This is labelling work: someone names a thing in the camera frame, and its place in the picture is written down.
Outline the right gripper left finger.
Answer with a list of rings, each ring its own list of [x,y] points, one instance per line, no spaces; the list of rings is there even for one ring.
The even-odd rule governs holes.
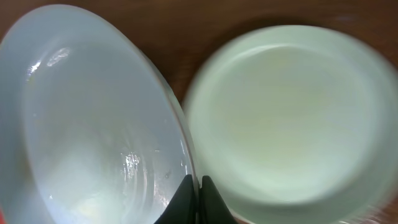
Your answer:
[[[154,224],[195,224],[196,195],[192,175],[186,175]]]

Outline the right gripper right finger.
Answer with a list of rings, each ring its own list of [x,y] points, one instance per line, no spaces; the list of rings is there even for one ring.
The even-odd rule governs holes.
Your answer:
[[[200,224],[238,224],[208,175],[201,180],[199,203]]]

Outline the green plate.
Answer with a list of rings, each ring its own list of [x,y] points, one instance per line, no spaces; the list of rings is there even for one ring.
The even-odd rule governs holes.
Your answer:
[[[344,33],[272,26],[199,69],[183,103],[197,176],[248,223],[350,223],[397,195],[397,70]]]

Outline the light blue plate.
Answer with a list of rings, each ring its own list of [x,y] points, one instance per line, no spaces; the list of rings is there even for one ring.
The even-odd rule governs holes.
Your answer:
[[[172,89],[115,26],[54,4],[1,42],[7,223],[154,223],[193,173]]]

